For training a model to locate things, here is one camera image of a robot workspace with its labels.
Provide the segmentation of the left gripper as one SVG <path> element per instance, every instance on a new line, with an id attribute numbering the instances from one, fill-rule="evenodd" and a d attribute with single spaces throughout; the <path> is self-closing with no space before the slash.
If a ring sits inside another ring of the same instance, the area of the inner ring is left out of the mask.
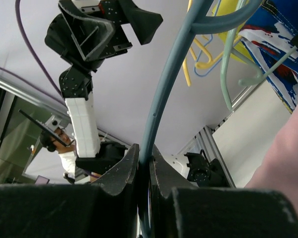
<path id="1" fill-rule="evenodd" d="M 161 14 L 143 10 L 132 0 L 118 1 L 141 45 L 149 44 L 163 22 Z M 58 2 L 60 14 L 48 27 L 45 44 L 80 72 L 97 71 L 104 59 L 114 57 L 114 23 L 83 13 L 71 0 Z"/>

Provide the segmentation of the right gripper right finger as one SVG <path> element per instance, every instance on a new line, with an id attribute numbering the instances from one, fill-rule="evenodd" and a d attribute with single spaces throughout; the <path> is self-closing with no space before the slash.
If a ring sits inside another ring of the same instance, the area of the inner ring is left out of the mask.
<path id="1" fill-rule="evenodd" d="M 298 238 L 298 216 L 279 192 L 196 187 L 157 148 L 149 169 L 153 238 Z"/>

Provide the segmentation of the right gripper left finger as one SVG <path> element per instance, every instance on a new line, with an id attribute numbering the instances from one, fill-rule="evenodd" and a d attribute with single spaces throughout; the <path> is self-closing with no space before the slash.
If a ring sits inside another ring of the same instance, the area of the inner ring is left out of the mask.
<path id="1" fill-rule="evenodd" d="M 139 146 L 91 184 L 0 184 L 0 238 L 134 238 Z"/>

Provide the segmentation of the blue-grey plastic hanger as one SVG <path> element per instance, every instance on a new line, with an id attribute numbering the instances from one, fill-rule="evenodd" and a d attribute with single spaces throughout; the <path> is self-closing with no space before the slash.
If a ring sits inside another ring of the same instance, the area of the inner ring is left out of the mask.
<path id="1" fill-rule="evenodd" d="M 259 0 L 249 0 L 245 6 L 227 15 L 207 16 L 212 1 L 195 0 L 185 16 L 156 88 L 140 146 L 139 217 L 145 238 L 151 237 L 148 207 L 149 159 L 163 111 L 189 47 L 196 35 L 221 33 L 238 27 L 255 13 L 260 4 Z"/>

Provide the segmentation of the pink trousers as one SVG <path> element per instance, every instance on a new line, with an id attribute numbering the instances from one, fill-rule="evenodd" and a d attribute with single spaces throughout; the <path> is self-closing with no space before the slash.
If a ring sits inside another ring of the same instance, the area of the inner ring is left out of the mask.
<path id="1" fill-rule="evenodd" d="M 247 188 L 298 187 L 298 105 L 275 136 Z"/>

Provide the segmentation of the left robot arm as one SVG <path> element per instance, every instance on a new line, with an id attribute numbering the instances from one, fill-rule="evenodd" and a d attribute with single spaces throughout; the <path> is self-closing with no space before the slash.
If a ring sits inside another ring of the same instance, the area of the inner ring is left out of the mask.
<path id="1" fill-rule="evenodd" d="M 139 42 L 145 45 L 151 42 L 163 19 L 131 0 L 102 0 L 95 13 L 83 12 L 71 0 L 59 1 L 58 8 L 60 14 L 50 24 L 45 43 L 71 65 L 60 75 L 59 84 L 74 129 L 76 164 L 81 167 L 84 161 L 95 159 L 101 148 L 96 134 L 92 72 L 105 59 L 125 54 L 131 47 L 123 24 L 130 24 Z M 152 154 L 173 84 L 198 33 L 198 18 L 205 17 L 209 8 L 210 2 L 195 1 L 176 38 L 151 105 L 141 146 L 142 159 Z"/>

